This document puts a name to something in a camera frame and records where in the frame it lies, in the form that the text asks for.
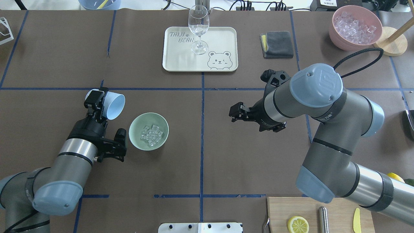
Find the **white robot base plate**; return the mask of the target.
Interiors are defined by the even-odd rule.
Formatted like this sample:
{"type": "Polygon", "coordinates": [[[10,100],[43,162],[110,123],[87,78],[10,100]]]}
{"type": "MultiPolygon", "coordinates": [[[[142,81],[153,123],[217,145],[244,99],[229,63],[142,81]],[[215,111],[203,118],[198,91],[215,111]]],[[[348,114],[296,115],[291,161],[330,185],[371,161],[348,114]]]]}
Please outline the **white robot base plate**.
{"type": "Polygon", "coordinates": [[[207,222],[207,223],[164,223],[158,233],[243,233],[242,223],[207,222]]]}

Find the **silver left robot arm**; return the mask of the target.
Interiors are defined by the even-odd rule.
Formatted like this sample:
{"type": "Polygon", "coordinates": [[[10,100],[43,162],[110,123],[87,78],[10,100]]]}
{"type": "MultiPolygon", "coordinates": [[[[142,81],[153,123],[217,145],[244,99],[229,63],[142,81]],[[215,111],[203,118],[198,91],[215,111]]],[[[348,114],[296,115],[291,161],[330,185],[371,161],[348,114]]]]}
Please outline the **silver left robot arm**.
{"type": "Polygon", "coordinates": [[[91,89],[84,100],[86,116],[75,123],[53,165],[1,180],[5,233],[49,233],[50,216],[74,211],[95,162],[124,161],[126,130],[119,128],[112,140],[105,138],[108,121],[124,106],[123,94],[91,89]]]}

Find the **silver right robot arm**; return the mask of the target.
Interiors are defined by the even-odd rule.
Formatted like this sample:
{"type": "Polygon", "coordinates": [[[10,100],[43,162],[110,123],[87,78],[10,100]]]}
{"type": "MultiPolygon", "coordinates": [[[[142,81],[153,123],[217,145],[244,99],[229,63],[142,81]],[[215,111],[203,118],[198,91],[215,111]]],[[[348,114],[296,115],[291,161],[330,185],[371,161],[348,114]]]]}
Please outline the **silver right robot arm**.
{"type": "Polygon", "coordinates": [[[367,97],[343,87],[333,67],[310,65],[279,83],[267,82],[253,107],[242,102],[230,108],[232,121],[254,121],[260,131],[278,132],[287,120],[309,115],[320,125],[300,167],[296,187],[306,196],[330,203],[346,198],[369,211],[413,225],[413,187],[351,161],[362,137],[374,135],[384,111],[367,97]]]}

